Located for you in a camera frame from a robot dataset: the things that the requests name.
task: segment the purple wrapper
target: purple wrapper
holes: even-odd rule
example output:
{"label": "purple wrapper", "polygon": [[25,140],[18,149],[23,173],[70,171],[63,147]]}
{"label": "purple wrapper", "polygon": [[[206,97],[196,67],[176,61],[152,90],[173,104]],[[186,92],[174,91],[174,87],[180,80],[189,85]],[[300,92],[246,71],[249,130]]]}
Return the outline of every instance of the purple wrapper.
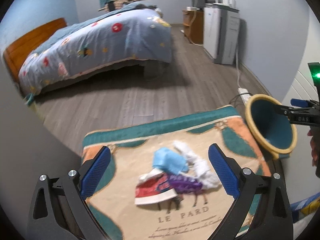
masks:
{"label": "purple wrapper", "polygon": [[195,178],[173,174],[168,174],[168,178],[171,187],[175,189],[177,194],[187,194],[202,189],[202,183]]}

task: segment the power strip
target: power strip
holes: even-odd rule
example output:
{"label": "power strip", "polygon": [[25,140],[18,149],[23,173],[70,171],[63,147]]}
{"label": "power strip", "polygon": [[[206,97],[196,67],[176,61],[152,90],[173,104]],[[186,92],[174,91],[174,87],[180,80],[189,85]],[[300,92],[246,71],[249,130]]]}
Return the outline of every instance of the power strip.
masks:
{"label": "power strip", "polygon": [[[248,90],[245,88],[238,88],[238,92],[239,92],[239,94],[244,94],[244,93],[248,93]],[[248,102],[250,97],[251,96],[249,94],[241,95],[241,99],[242,99],[244,105]]]}

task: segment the wooden headboard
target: wooden headboard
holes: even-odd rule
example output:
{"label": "wooden headboard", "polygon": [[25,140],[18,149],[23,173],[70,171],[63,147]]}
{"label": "wooden headboard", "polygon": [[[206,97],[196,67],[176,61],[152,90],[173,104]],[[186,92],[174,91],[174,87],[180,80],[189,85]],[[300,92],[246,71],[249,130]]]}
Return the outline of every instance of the wooden headboard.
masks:
{"label": "wooden headboard", "polygon": [[49,39],[56,30],[66,26],[64,18],[53,20],[23,35],[4,50],[3,57],[14,81],[19,82],[19,70],[30,52]]}

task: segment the yellow rim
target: yellow rim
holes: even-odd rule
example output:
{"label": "yellow rim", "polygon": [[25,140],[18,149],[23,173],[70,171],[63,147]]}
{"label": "yellow rim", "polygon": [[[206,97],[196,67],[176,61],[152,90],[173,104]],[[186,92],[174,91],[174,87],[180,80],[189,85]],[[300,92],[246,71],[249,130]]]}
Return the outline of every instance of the yellow rim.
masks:
{"label": "yellow rim", "polygon": [[279,149],[279,148],[274,147],[272,144],[267,142],[267,140],[261,135],[261,133],[257,129],[257,127],[254,124],[253,119],[252,119],[251,105],[253,102],[260,100],[260,99],[269,101],[273,104],[281,105],[281,103],[278,100],[276,100],[270,96],[267,96],[267,95],[258,94],[258,95],[252,96],[249,99],[249,101],[247,102],[247,104],[245,106],[245,119],[246,119],[247,125],[248,125],[251,133],[253,134],[253,137],[258,141],[258,143],[260,143],[268,151],[273,151],[273,152],[279,153],[279,154],[288,154],[288,153],[292,152],[292,150],[297,145],[297,140],[298,140],[297,128],[294,124],[291,125],[291,127],[292,127],[292,143],[289,146],[289,148],[287,148],[287,149]]}

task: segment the human hand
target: human hand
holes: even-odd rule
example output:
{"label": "human hand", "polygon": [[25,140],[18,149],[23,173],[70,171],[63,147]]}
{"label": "human hand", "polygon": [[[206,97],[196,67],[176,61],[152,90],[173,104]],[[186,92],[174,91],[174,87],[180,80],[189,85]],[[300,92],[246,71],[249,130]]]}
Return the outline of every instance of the human hand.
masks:
{"label": "human hand", "polygon": [[[307,134],[308,136],[312,136],[311,130]],[[310,146],[311,146],[311,156],[312,156],[312,166],[316,166],[318,164],[318,152],[316,150],[316,143],[312,136],[310,140]]]}

